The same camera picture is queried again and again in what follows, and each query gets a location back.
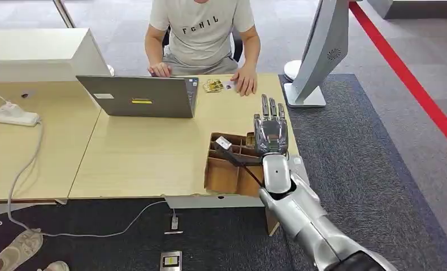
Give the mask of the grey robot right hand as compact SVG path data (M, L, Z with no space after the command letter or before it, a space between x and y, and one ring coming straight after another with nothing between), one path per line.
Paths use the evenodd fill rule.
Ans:
M289 147L288 124L282 103L261 95L262 114L254 115L255 150L260 155L286 155Z

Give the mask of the person's right hand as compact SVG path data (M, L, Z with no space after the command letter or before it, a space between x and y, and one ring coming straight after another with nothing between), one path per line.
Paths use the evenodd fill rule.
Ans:
M171 67L164 62L152 64L147 68L147 70L153 77L171 77L172 75Z

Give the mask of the person's left hand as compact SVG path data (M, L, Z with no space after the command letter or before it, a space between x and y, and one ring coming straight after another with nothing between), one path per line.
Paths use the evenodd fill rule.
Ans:
M255 94L257 92L256 66L252 64L244 64L231 77L231 81L235 83L236 91L241 96Z

